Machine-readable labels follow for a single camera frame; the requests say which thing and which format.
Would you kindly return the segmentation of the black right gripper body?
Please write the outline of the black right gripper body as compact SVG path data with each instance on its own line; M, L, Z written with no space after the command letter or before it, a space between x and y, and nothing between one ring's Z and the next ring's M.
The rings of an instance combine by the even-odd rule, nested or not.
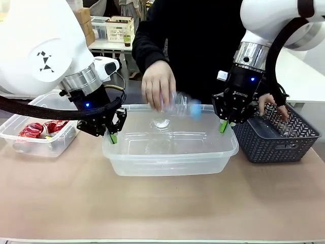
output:
M223 112L256 112L253 99L263 76L263 72L233 64L223 92Z

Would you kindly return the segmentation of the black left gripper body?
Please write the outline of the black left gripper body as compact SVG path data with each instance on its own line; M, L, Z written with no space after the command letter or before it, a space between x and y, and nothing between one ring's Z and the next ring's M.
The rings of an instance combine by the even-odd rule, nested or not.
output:
M69 101L72 102L77 111L68 111L67 119L70 120L90 120L111 125L115 112L120 108L120 97L109 97L104 85L95 91L85 94L81 89L69 92Z

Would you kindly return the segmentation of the person's left hand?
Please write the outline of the person's left hand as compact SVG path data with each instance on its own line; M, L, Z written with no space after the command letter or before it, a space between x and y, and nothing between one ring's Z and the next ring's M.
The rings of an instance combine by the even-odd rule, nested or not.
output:
M269 104L269 103L277 107L277 111L281 115L281 119L284 122L287 122L289 119L289 115L288 115L286 106L285 105L277 106L277 104L275 103L274 98L271 94L264 94L259 97L259 99L258 99L259 115L260 116L264 115L265 105Z

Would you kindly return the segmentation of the person's right hand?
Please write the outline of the person's right hand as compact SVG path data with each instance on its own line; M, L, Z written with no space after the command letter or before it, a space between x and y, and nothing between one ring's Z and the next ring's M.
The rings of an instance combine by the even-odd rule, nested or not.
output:
M156 61L146 69L142 78L142 96L153 109L162 111L175 91L176 80L166 61Z

